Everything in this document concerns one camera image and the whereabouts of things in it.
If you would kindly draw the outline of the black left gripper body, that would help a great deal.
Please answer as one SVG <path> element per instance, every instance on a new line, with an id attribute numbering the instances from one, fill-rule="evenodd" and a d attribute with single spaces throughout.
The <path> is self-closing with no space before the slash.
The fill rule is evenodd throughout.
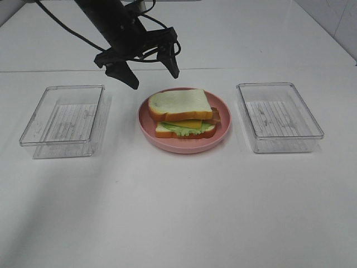
<path id="1" fill-rule="evenodd" d="M 158 47 L 166 43 L 177 45 L 177 33 L 173 27 L 148 31 L 138 18 L 132 18 L 117 25 L 102 25 L 100 33 L 109 43 L 110 48 L 98 54 L 94 62 L 98 67 L 108 63 L 138 61 L 151 63 L 147 57 L 156 54 Z"/>

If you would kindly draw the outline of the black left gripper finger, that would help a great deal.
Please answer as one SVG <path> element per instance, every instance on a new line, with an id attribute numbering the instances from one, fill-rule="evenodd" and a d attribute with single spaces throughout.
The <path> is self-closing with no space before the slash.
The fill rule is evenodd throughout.
<path id="1" fill-rule="evenodd" d="M 158 47 L 157 60 L 170 72 L 174 79 L 179 77 L 179 68 L 175 56 L 174 43 L 166 43 Z"/>
<path id="2" fill-rule="evenodd" d="M 124 62 L 115 62 L 105 65 L 105 74 L 111 78 L 120 80 L 134 90 L 139 87 L 139 80 L 129 68 L 128 64 Z"/>

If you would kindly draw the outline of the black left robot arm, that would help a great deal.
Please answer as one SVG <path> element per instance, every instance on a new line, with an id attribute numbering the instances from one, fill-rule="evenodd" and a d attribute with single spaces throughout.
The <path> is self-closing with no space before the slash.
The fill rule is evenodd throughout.
<path id="1" fill-rule="evenodd" d="M 173 27 L 146 30 L 139 20 L 148 11 L 144 1 L 127 5 L 121 1 L 76 1 L 76 4 L 110 45 L 94 59 L 99 68 L 106 68 L 107 76 L 138 89 L 139 80 L 127 64 L 136 61 L 161 62 L 173 78 L 178 78 L 177 33 Z"/>

